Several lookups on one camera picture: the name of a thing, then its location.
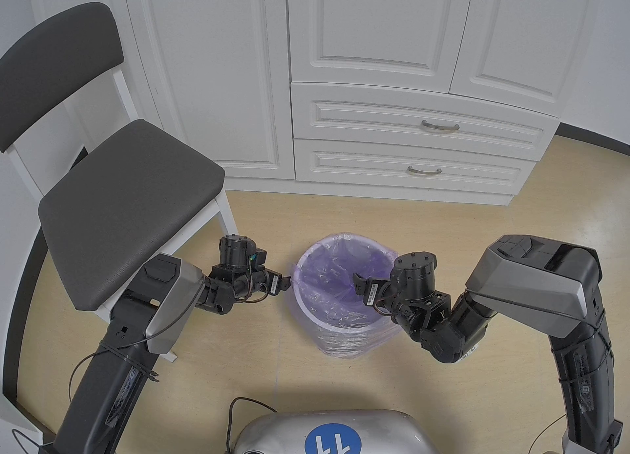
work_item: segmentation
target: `silver drawer pull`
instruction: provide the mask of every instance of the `silver drawer pull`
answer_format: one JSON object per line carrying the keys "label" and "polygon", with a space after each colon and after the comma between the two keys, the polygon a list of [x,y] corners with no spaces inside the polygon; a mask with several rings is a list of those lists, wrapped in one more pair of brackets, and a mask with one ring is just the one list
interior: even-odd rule
{"label": "silver drawer pull", "polygon": [[427,128],[432,128],[433,130],[445,130],[446,132],[454,132],[459,130],[459,125],[455,123],[452,127],[447,127],[444,125],[434,125],[433,123],[429,123],[427,120],[422,120],[422,126]]}
{"label": "silver drawer pull", "polygon": [[442,169],[438,170],[418,170],[417,168],[413,168],[412,166],[407,167],[407,172],[410,174],[423,174],[423,175],[438,175],[442,173]]}

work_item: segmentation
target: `logo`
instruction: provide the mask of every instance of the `logo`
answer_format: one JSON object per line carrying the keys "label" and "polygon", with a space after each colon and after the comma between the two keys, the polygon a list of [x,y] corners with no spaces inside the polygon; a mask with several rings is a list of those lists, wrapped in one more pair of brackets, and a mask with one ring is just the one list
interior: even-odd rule
{"label": "logo", "polygon": [[306,437],[306,454],[360,454],[361,438],[345,424],[322,424]]}

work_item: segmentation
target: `floor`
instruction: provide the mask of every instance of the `floor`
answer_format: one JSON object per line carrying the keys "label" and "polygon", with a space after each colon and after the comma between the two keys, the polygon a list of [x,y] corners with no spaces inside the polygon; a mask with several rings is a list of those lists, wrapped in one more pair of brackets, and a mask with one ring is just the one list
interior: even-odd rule
{"label": "floor", "polygon": [[[616,356],[616,417],[630,423],[630,157],[556,137],[509,207],[251,192],[228,197],[240,232],[268,251],[270,268],[288,272],[313,242],[349,231],[400,253],[436,253],[438,289],[453,297],[485,247],[505,233],[596,248]],[[210,222],[178,255],[209,271],[220,236]],[[48,257],[28,317],[18,399],[54,431],[67,409],[71,370],[104,332],[97,316],[72,308]],[[174,351],[174,363],[158,361],[161,381],[145,387],[118,454],[223,454],[227,408],[238,395],[280,411],[404,411],[443,454],[526,454],[563,413],[546,337],[502,316],[475,354],[453,365],[437,363],[405,334],[354,360],[326,356],[281,297],[237,306],[227,316],[195,310]],[[240,404],[234,431],[262,413]],[[561,451],[564,428],[563,421],[554,425],[532,452]],[[624,453],[630,453],[628,434],[616,450]]]}

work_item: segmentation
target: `black baseboard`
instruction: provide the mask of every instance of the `black baseboard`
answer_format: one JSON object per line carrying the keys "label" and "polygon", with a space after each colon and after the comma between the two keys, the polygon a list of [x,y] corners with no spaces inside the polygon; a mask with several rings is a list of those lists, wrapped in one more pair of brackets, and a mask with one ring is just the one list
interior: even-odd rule
{"label": "black baseboard", "polygon": [[[88,156],[85,148],[81,150],[73,163],[74,167],[82,159]],[[53,433],[42,423],[37,421],[27,410],[18,403],[18,372],[20,370],[20,355],[22,352],[22,340],[24,338],[24,330],[27,326],[28,311],[33,300],[33,293],[37,285],[40,271],[42,270],[43,261],[48,253],[48,245],[40,228],[33,241],[33,247],[28,254],[27,263],[24,266],[18,291],[15,295],[13,309],[11,311],[11,319],[6,334],[6,345],[4,347],[4,367],[3,367],[3,395],[17,408],[22,415],[37,426],[44,434],[44,443],[46,438],[50,438]]]}
{"label": "black baseboard", "polygon": [[617,151],[618,153],[623,153],[624,155],[630,155],[630,145],[611,139],[605,135],[598,134],[597,132],[584,130],[584,128],[579,128],[567,123],[560,124],[556,130],[556,135],[576,139],[577,141],[582,141],[583,143],[594,144],[595,146],[600,146],[601,148],[606,148],[607,150]]}

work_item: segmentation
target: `trash can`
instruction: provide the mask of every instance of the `trash can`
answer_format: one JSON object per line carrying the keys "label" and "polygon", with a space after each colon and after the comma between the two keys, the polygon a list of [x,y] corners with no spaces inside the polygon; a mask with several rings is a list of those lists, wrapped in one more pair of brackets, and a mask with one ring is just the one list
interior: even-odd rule
{"label": "trash can", "polygon": [[312,245],[295,265],[291,314],[327,355],[351,359],[396,335],[400,326],[366,307],[352,276],[389,277],[398,253],[352,233],[329,235]]}

